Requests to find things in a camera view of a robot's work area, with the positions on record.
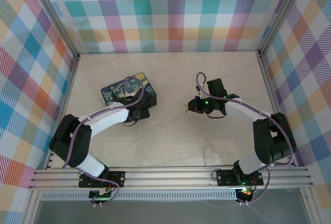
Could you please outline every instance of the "marble surface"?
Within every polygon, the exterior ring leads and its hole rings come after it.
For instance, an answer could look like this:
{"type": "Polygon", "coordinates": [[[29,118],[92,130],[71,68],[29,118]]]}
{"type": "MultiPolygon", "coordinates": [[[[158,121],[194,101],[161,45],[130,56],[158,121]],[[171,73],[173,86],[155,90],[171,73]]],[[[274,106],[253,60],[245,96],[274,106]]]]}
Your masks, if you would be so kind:
{"type": "MultiPolygon", "coordinates": [[[[231,165],[253,151],[252,127],[231,116],[213,120],[186,114],[199,71],[208,80],[221,78],[229,94],[272,112],[254,52],[194,52],[83,55],[67,113],[80,116],[104,108],[101,88],[144,72],[157,94],[151,117],[97,134],[90,153],[110,167],[231,165]]],[[[62,164],[54,158],[52,167],[62,164]]]]}

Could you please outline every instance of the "aluminum rail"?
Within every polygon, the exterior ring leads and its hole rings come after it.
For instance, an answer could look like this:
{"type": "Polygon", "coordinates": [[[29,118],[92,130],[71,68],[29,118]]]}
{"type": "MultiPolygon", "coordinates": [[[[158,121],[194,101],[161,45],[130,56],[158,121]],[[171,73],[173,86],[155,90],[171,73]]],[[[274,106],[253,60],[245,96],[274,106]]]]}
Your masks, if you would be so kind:
{"type": "MultiPolygon", "coordinates": [[[[245,186],[217,186],[212,178],[214,169],[232,169],[232,166],[197,167],[128,167],[110,168],[111,171],[125,171],[125,190],[180,190],[180,189],[234,189],[245,186]]],[[[308,169],[294,166],[274,166],[270,168],[269,188],[311,187],[312,179],[308,169]]],[[[267,172],[262,171],[264,182],[267,172]]],[[[82,190],[78,187],[76,169],[36,170],[30,190],[82,190]]]]}

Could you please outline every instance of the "metal grate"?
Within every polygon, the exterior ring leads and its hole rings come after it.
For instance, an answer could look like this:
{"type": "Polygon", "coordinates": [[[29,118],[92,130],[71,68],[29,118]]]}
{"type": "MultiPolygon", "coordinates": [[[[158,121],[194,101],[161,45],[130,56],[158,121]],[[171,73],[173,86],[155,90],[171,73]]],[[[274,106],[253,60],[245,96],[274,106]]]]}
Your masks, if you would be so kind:
{"type": "MultiPolygon", "coordinates": [[[[235,189],[211,190],[121,190],[115,200],[143,201],[182,201],[182,200],[233,200],[236,199],[235,189]]],[[[88,191],[45,191],[41,201],[81,201],[90,200],[88,191]]]]}

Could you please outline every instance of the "vent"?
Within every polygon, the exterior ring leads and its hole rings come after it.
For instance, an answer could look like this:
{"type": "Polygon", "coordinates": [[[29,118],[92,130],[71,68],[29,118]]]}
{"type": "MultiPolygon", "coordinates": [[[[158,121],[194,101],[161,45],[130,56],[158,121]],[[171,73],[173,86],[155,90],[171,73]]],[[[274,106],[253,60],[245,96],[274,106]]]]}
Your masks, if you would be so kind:
{"type": "MultiPolygon", "coordinates": [[[[41,201],[81,201],[90,200],[89,191],[44,191],[41,201]]],[[[115,200],[134,201],[192,201],[192,200],[233,200],[236,199],[235,189],[211,190],[124,190],[115,200]]]]}

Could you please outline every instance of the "beige floor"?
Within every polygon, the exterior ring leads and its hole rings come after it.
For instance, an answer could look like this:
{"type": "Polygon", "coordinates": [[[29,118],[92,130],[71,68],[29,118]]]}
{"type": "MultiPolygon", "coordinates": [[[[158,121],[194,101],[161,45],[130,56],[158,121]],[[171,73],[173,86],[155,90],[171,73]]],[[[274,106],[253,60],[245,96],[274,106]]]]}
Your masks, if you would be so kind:
{"type": "MultiPolygon", "coordinates": [[[[208,80],[221,78],[228,93],[272,111],[254,52],[194,52],[83,55],[67,113],[80,116],[104,108],[102,87],[144,72],[157,93],[151,117],[99,133],[90,153],[110,167],[233,164],[253,151],[252,127],[230,116],[212,120],[185,113],[199,71],[208,80]]],[[[52,167],[62,164],[55,158],[52,167]]]]}

